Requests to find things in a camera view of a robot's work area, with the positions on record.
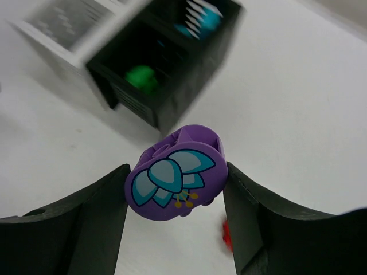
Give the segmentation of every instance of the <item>green toy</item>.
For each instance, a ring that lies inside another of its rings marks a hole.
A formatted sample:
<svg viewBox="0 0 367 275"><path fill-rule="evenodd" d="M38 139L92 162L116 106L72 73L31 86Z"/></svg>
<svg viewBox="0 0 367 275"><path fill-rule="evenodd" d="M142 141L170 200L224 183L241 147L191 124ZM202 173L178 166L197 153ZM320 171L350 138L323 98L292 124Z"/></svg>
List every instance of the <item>green toy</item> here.
<svg viewBox="0 0 367 275"><path fill-rule="evenodd" d="M125 80L146 95L150 95L158 87L155 72L149 66L136 66L126 73Z"/></svg>

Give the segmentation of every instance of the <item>red object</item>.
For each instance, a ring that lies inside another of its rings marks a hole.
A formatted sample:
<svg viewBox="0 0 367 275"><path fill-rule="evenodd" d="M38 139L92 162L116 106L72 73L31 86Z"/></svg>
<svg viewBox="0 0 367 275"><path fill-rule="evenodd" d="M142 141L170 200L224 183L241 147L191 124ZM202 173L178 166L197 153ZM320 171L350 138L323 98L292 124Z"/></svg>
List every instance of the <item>red object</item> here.
<svg viewBox="0 0 367 275"><path fill-rule="evenodd" d="M229 226L228 226L228 221L227 220L225 220L224 223L223 223L223 241L224 241L225 245L228 247L228 249L231 252L233 252L231 234L229 233Z"/></svg>

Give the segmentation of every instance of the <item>purple toy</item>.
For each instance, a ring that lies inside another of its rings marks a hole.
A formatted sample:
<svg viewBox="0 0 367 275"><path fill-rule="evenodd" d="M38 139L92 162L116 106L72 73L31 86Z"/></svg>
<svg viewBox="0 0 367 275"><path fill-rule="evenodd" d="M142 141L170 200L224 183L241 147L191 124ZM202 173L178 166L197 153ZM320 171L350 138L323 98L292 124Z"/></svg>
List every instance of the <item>purple toy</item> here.
<svg viewBox="0 0 367 275"><path fill-rule="evenodd" d="M201 125L187 125L142 154L126 179L126 201L154 221L184 217L222 192L227 173L218 135Z"/></svg>

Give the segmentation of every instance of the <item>white surface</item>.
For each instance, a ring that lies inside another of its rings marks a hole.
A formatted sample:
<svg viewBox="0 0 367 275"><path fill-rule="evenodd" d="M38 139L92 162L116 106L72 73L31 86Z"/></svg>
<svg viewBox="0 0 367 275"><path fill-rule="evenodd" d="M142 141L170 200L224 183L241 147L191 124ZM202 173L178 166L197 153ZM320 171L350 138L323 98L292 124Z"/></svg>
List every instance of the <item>white surface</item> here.
<svg viewBox="0 0 367 275"><path fill-rule="evenodd" d="M21 2L3 1L0 16ZM213 128L229 161L294 202L330 213L367 206L367 44L293 0L243 2L226 68L181 125ZM0 37L0 217L134 165L157 138L124 108L97 119L22 76L31 67L52 82L3 22ZM234 274L218 242L223 214L221 198L169 222L129 210L116 274Z"/></svg>

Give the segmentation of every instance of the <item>yellow stamen design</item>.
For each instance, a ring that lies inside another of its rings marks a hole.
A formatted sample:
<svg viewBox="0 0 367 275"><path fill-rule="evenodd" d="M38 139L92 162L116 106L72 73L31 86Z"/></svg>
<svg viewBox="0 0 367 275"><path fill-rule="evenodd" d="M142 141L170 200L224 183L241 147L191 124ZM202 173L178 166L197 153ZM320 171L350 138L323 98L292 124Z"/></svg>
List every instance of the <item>yellow stamen design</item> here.
<svg viewBox="0 0 367 275"><path fill-rule="evenodd" d="M174 203L175 207L176 208L181 208L182 207L182 203L179 201L178 199L178 195L176 195L176 202Z"/></svg>
<svg viewBox="0 0 367 275"><path fill-rule="evenodd" d="M182 199L186 202L186 203L185 203L186 207L188 207L188 208L192 208L192 207L194 206L194 204L193 204L192 202L189 202L189 201L185 198L185 196L184 196L184 195L181 195L181 194L180 194L180 196L181 196L181 197L182 197Z"/></svg>
<svg viewBox="0 0 367 275"><path fill-rule="evenodd" d="M198 199L199 198L199 195L198 194L196 194L196 193L192 193L192 194L189 194L189 193L187 193L186 191L183 191L183 192L181 192L181 193L184 193L185 195L188 195L190 198L192 198L192 199Z"/></svg>

